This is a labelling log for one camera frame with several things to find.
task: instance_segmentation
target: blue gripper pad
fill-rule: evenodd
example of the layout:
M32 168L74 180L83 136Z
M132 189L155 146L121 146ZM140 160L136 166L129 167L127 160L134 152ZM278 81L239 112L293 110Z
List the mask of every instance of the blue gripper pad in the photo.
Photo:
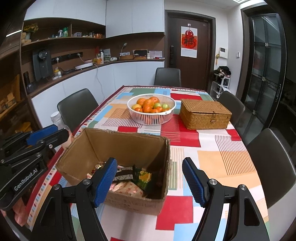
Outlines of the blue gripper pad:
M182 162L182 171L194 200L205 207L207 201L210 199L207 181L209 178L204 171L199 170L194 165L190 157L186 157Z
M96 187L96 196L94 199L94 204L96 207L105 201L109 188L117 172L117 160L115 158L109 158L105 166L102 168L102 171L104 169L105 172Z
M58 131L56 125L50 125L39 131L35 131L27 138L27 144L34 146L36 145L37 141L42 140L44 137L47 137L56 131Z

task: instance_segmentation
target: glass door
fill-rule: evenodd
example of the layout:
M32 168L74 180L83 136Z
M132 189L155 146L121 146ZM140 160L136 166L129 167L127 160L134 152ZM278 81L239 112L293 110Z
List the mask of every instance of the glass door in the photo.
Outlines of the glass door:
M283 89L286 68L286 43L279 15L255 15L249 19L250 62L242 98L248 118L241 123L243 138L248 132L254 132L255 137L262 128L269 127Z

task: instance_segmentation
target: white plastic basket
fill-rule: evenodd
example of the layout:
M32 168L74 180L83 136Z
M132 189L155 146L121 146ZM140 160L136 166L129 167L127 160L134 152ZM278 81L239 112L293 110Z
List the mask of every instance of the white plastic basket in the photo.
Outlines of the white plastic basket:
M137 103L137 100L140 98L149 99L150 97L155 96L159 99L161 104L168 104L170 110L161 112L161 113L142 113L132 110L132 106ZM160 95L160 94L143 94L137 95L131 98L128 103L128 109L131 114L131 118L142 125L146 126L157 126L163 123L168 122L173 116L173 110L176 107L176 101L169 96Z

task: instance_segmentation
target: wooden cabinet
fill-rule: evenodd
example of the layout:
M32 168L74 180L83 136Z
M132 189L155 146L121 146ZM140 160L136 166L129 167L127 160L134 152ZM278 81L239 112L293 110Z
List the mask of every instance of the wooden cabinet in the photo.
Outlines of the wooden cabinet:
M32 98L32 103L42 128L52 125L50 115L57 111L57 104L64 98L66 98L66 94L62 82Z
M156 69L163 66L163 61L134 61L101 66L50 87L33 97L32 103L42 127L46 127L52 124L50 115L57 111L57 104L67 96L87 88L101 104L123 85L153 85Z
M133 0L133 33L164 32L163 0Z
M108 0L106 37L164 32L163 0Z
M155 71L163 67L163 61L137 62L137 85L154 85Z
M25 20L35 18L73 18L106 25L106 0L37 0Z
M106 6L106 38L132 34L133 0L108 0Z

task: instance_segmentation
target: dining table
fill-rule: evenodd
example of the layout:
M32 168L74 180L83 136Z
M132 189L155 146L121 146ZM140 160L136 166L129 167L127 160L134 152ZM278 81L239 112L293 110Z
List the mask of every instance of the dining table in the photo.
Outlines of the dining table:
M146 126L131 119L127 102L140 94L163 94L176 101L173 117L157 126ZM252 194L269 232L268 212L260 179L239 134L229 122L226 129L188 130L179 117L181 99L213 101L206 91L160 86L122 86L74 131L78 136L84 128L109 129L160 135L170 139L172 165L168 193L158 216L129 212L101 204L96 213L110 241L191 241L204 208L195 202L182 173L182 161L190 157L198 169L222 185L238 187L245 184ZM27 203L27 225L32 230L40 208L54 184L70 186L55 164L63 153L60 148L48 163L48 171L38 180ZM76 204L71 215L77 241L84 240ZM216 241L222 241L229 204L224 204Z

